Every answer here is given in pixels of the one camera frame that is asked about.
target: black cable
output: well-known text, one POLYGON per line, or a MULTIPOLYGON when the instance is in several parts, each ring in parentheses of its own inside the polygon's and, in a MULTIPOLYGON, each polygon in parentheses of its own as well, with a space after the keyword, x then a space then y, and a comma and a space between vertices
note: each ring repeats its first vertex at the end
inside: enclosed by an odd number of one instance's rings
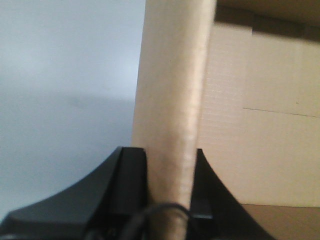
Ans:
POLYGON ((193 230, 199 235, 199 239, 209 239, 204 233, 199 231, 197 223, 191 213, 182 205, 178 203, 160 203, 146 207, 141 212, 136 213, 132 216, 129 222, 124 226, 118 240, 133 240, 139 230, 143 228, 149 216, 162 212, 167 209, 178 209, 183 212, 190 223, 193 230))

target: brown cardboard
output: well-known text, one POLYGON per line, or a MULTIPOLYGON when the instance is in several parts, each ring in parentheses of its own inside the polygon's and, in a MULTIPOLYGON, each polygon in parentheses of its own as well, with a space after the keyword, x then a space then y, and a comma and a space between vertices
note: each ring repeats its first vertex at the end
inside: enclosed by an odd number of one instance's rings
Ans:
POLYGON ((241 203, 319 207, 320 44, 306 37, 319 29, 216 17, 198 147, 241 203))
MULTIPOLYGON (((189 206, 203 148, 241 203, 296 206, 245 206, 271 234, 315 240, 319 209, 297 207, 320 207, 320 28, 301 24, 320 22, 319 2, 220 3, 252 11, 219 6, 212 24, 211 0, 146 2, 132 145, 150 202, 189 206)), ((175 214, 152 238, 183 239, 175 214)))
MULTIPOLYGON (((151 203, 190 204, 214 3, 146 1, 132 145, 146 151, 151 203)), ((151 238, 182 240, 185 226, 169 212, 151 238)))
POLYGON ((243 205, 277 240, 319 240, 320 208, 243 205))

